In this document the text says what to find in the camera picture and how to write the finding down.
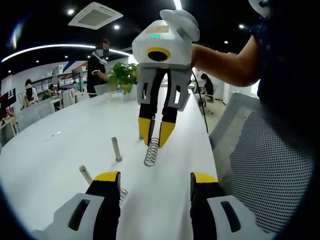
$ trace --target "ceiling air conditioner vent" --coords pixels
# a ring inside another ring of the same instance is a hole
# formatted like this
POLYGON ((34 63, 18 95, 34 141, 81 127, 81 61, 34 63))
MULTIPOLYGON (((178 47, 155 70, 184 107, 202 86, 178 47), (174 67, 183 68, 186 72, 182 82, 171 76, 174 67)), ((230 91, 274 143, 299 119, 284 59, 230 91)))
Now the ceiling air conditioner vent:
POLYGON ((78 12, 68 25, 97 30, 122 17, 120 12, 100 3, 92 2, 78 12))

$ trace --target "yellow ring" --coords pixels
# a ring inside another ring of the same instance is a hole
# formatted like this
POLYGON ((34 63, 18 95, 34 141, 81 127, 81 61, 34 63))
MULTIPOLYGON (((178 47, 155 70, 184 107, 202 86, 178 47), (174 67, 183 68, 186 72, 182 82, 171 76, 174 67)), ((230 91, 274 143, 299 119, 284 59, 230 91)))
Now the yellow ring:
POLYGON ((151 52, 160 52, 160 53, 163 53, 167 56, 167 59, 169 59, 171 57, 171 54, 168 50, 162 48, 162 47, 150 47, 148 48, 145 53, 146 55, 148 56, 149 53, 151 52))

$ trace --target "gripper jaw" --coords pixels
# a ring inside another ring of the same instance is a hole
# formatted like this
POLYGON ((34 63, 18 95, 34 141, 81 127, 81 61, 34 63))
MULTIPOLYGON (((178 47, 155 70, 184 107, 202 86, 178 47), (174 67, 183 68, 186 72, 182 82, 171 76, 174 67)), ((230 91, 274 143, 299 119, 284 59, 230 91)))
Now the gripper jaw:
POLYGON ((183 111, 190 97, 188 85, 191 69, 162 69, 140 66, 138 70, 137 101, 140 104, 139 127, 148 146, 153 135, 156 113, 158 111, 158 95, 162 80, 167 74, 168 88, 162 109, 162 122, 159 133, 159 148, 162 148, 173 132, 178 111, 183 111))

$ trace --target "face mask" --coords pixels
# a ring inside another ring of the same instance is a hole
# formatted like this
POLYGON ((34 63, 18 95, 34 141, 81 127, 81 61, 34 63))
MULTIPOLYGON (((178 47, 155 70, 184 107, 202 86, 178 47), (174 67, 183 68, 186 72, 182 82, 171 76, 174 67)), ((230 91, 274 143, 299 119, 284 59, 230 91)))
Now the face mask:
POLYGON ((109 54, 109 49, 97 49, 96 53, 99 54, 101 57, 106 58, 109 54))

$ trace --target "green leaves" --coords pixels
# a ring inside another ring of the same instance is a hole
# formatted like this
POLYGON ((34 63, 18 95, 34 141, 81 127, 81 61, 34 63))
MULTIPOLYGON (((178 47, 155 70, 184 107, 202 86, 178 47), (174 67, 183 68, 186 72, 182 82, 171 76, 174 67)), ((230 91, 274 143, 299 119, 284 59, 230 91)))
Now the green leaves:
POLYGON ((132 85, 138 83, 137 68, 138 66, 134 63, 117 62, 112 69, 106 72, 111 88, 116 90, 120 87, 124 95, 130 93, 132 85))
POLYGON ((124 95, 130 93, 132 90, 132 84, 122 84, 120 87, 123 89, 124 95))

